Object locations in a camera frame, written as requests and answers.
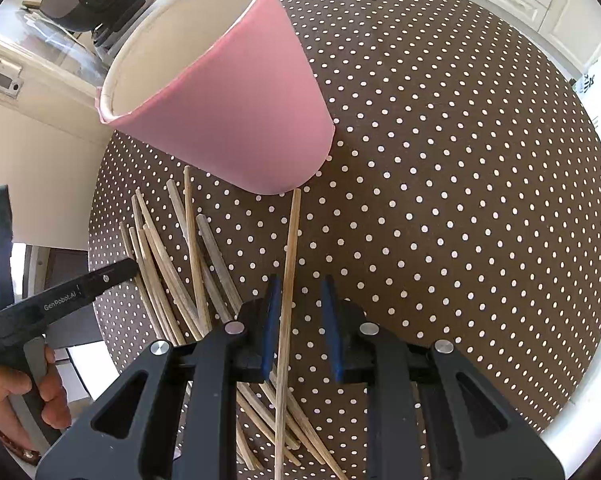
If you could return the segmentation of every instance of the pile of chopsticks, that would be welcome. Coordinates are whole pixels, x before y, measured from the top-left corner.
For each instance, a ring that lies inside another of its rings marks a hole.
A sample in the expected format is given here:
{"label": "pile of chopsticks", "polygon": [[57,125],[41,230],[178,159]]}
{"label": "pile of chopsticks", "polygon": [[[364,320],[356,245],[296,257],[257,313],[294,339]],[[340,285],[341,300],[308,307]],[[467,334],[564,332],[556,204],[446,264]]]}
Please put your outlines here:
{"label": "pile of chopsticks", "polygon": [[[189,249],[188,260],[192,273],[193,299],[167,254],[140,188],[136,189],[135,195],[132,197],[134,225],[127,226],[124,222],[120,223],[125,252],[127,256],[138,262],[140,268],[140,275],[135,278],[135,283],[149,322],[154,328],[157,338],[166,339],[176,346],[185,344],[186,336],[199,341],[212,329],[212,316],[207,296],[223,323],[234,319],[243,304],[218,249],[207,218],[203,214],[194,218],[193,178],[189,166],[184,168],[183,177],[184,206],[175,181],[167,182],[167,190],[183,232],[183,238]],[[282,480],[285,459],[300,466],[300,461],[292,453],[293,450],[300,448],[300,444],[305,446],[321,465],[327,463],[340,480],[347,480],[346,475],[320,440],[309,419],[287,387],[299,218],[300,190],[295,189],[282,290],[278,375],[274,370],[270,374],[270,380],[260,384],[264,395],[276,407],[276,417],[271,414],[246,383],[238,383],[236,400],[240,409],[253,421],[258,431],[274,444],[276,480]],[[229,307],[225,304],[212,272],[203,259],[202,250],[197,242],[198,231],[212,261],[220,286],[228,299]],[[177,322],[172,310],[172,304],[167,297],[168,293],[186,325],[184,334],[183,327]],[[250,470],[263,468],[250,449],[247,437],[238,420],[236,420],[236,448],[238,462],[245,463]]]}

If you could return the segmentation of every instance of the round table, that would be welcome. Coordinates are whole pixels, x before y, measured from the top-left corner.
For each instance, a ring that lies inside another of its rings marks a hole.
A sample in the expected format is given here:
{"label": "round table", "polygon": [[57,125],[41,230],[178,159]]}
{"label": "round table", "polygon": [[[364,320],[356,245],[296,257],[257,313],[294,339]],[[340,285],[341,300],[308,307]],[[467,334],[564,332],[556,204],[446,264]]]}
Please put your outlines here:
{"label": "round table", "polygon": [[[333,274],[342,297],[406,341],[452,340],[542,430],[601,336],[601,144],[576,95],[532,43],[468,0],[282,2],[336,124],[302,188],[296,398],[347,475],[363,475],[365,393],[331,380],[321,335],[319,284]],[[193,295],[166,188],[173,178],[183,189],[183,167],[113,136],[91,268],[123,257],[118,224],[133,224],[140,187]],[[197,170],[194,185],[243,300],[262,295],[267,275],[282,275],[291,193],[255,196]],[[96,313],[122,370],[153,339],[135,287],[113,288]],[[273,478],[273,446],[242,422]],[[296,453],[292,478],[331,476]]]}

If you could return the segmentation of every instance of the cup rim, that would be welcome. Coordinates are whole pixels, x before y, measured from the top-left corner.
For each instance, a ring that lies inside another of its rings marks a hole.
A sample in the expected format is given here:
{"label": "cup rim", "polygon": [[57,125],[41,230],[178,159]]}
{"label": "cup rim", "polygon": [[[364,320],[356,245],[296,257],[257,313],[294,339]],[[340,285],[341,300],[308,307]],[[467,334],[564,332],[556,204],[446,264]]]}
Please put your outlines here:
{"label": "cup rim", "polygon": [[[115,114],[114,111],[112,110],[112,102],[114,100],[114,91],[116,89],[116,83],[118,82],[118,78],[110,77],[110,74],[115,75],[118,72],[118,69],[119,69],[120,65],[122,64],[125,56],[132,49],[134,40],[136,40],[136,38],[138,38],[149,27],[151,27],[152,23],[154,23],[154,21],[157,20],[164,12],[166,12],[168,9],[170,9],[170,7],[172,7],[173,5],[177,4],[178,1],[180,1],[180,0],[169,0],[169,3],[167,5],[161,6],[158,9],[156,9],[154,12],[151,12],[149,14],[149,16],[146,17],[146,19],[144,19],[140,25],[138,25],[136,30],[134,30],[134,32],[132,32],[132,34],[129,36],[129,38],[127,38],[127,41],[125,41],[125,43],[122,46],[122,48],[120,49],[119,53],[114,58],[114,62],[110,66],[109,71],[107,72],[107,75],[105,76],[103,87],[100,91],[100,96],[98,97],[99,114],[100,114],[101,120],[104,123],[109,123],[120,117],[128,115],[129,113],[132,113],[132,112],[127,112],[125,114],[119,115],[119,114]],[[192,63],[190,63],[187,66],[187,68],[191,67],[201,57],[205,56],[205,54],[207,54],[212,48],[214,48],[214,46],[216,45],[216,43],[218,43],[218,41],[222,40],[222,38],[224,38],[239,22],[241,22],[241,20],[245,17],[247,12],[249,12],[251,10],[251,8],[254,6],[256,1],[257,0],[251,0],[251,2],[249,2],[248,6],[245,7],[245,10],[236,18],[234,23],[232,23],[231,26],[228,27],[227,30],[221,36],[216,38],[216,41],[214,41],[214,43],[205,52],[200,54],[200,56],[197,57],[197,59],[193,60]],[[169,82],[161,90],[169,88],[169,86],[172,84],[174,84],[174,80]],[[147,103],[149,100],[154,98],[155,95],[156,94],[153,94],[148,99],[146,99],[146,101],[139,104],[138,106],[142,106],[143,104]]]}

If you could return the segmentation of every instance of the drawer handle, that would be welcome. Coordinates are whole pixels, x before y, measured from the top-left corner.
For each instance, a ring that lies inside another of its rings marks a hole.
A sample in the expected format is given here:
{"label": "drawer handle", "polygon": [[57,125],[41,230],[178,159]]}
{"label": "drawer handle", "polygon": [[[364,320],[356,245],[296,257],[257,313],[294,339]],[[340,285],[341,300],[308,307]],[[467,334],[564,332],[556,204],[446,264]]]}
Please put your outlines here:
{"label": "drawer handle", "polygon": [[525,4],[523,4],[522,2],[519,2],[518,0],[509,0],[509,2],[514,7],[518,7],[519,9],[522,9],[522,10],[527,10],[527,6]]}

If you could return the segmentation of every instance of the bracelet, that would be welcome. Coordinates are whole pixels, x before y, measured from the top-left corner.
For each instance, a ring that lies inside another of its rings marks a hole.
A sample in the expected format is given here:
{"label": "bracelet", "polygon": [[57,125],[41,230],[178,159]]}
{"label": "bracelet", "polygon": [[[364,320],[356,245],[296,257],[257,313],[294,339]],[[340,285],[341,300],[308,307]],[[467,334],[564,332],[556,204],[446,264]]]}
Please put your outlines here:
{"label": "bracelet", "polygon": [[38,451],[32,451],[18,446],[18,444],[6,437],[2,431],[0,431],[0,441],[3,443],[3,446],[10,450],[20,460],[23,460],[30,465],[38,465],[40,462],[40,453]]}

